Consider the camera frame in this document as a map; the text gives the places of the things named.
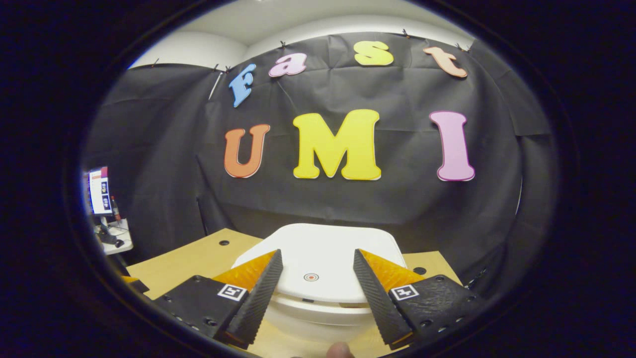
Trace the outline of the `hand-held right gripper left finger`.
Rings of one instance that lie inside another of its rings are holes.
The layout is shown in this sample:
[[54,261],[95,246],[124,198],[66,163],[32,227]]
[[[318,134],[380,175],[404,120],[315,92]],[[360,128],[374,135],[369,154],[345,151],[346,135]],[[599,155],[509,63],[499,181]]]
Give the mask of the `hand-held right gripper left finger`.
[[283,271],[272,250],[214,278],[194,275],[153,302],[184,326],[224,344],[254,343]]

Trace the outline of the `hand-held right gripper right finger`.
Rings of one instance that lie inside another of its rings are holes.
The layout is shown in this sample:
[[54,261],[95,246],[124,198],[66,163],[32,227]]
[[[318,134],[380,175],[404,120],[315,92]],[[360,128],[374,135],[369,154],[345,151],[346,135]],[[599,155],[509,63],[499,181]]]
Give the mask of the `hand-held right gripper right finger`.
[[483,311],[483,299],[451,278],[425,278],[366,250],[354,252],[353,270],[380,335],[393,350],[434,344]]

